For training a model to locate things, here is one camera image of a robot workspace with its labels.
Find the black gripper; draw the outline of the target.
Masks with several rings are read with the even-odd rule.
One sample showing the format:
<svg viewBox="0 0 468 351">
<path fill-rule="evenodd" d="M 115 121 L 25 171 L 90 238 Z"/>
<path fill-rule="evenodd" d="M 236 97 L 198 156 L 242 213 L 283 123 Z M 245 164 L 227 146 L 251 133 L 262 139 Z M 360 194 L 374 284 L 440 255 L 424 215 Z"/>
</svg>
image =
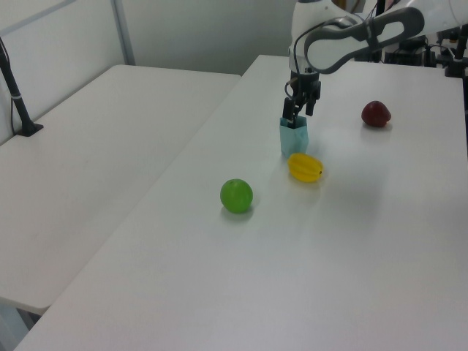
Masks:
<svg viewBox="0 0 468 351">
<path fill-rule="evenodd" d="M 306 106 L 307 116 L 312 116 L 314 106 L 321 95 L 320 74 L 307 70 L 305 74 L 290 73 L 290 79 L 284 87 L 287 97 L 284 99 L 282 112 L 282 126 L 295 128 L 295 106 Z"/>
</svg>

